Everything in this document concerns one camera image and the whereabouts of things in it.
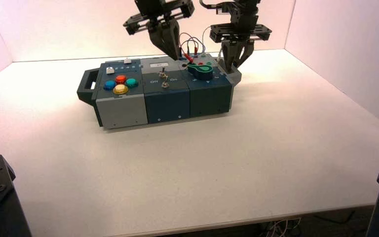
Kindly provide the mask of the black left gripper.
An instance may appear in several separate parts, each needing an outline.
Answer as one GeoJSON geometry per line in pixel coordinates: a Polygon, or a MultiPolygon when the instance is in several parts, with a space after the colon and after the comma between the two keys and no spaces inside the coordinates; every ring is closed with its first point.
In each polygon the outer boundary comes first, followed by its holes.
{"type": "Polygon", "coordinates": [[[177,20],[189,18],[194,12],[191,0],[136,0],[139,13],[123,24],[129,35],[147,30],[150,40],[158,49],[177,60],[179,57],[179,24],[177,20]]]}

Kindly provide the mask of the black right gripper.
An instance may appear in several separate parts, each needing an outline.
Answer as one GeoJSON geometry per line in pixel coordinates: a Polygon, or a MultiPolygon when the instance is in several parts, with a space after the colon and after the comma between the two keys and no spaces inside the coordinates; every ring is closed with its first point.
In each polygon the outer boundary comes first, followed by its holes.
{"type": "Polygon", "coordinates": [[[254,40],[266,41],[272,33],[258,24],[259,3],[259,0],[231,0],[209,5],[217,15],[230,15],[229,23],[210,26],[210,39],[222,42],[222,67],[226,73],[232,73],[233,67],[239,68],[252,55],[254,40]]]}

